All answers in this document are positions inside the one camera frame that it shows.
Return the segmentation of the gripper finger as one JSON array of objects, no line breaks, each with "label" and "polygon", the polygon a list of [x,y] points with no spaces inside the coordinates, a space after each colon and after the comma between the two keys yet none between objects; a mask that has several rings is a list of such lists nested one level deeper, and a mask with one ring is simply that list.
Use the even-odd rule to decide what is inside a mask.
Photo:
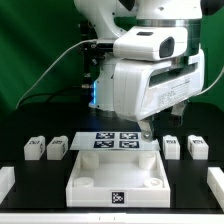
[{"label": "gripper finger", "polygon": [[139,127],[141,129],[141,137],[144,141],[152,142],[153,137],[153,125],[149,120],[141,120],[139,122]]},{"label": "gripper finger", "polygon": [[172,107],[171,120],[175,126],[180,126],[182,124],[185,109],[186,109],[185,101],[179,102]]}]

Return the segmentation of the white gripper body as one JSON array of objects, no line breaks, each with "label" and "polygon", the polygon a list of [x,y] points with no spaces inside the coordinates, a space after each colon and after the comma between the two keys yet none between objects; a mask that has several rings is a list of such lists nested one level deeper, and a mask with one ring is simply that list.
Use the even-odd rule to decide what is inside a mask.
[{"label": "white gripper body", "polygon": [[204,53],[188,58],[176,75],[172,61],[121,60],[114,71],[114,110],[119,117],[140,121],[198,94],[204,84]]}]

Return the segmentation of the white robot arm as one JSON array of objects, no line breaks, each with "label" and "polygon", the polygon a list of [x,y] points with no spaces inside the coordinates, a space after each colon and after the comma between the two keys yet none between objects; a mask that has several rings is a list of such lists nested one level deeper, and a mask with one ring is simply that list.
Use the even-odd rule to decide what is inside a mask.
[{"label": "white robot arm", "polygon": [[100,63],[92,108],[136,122],[152,141],[153,116],[167,108],[176,124],[202,92],[201,19],[224,0],[74,0],[96,32],[87,46]]}]

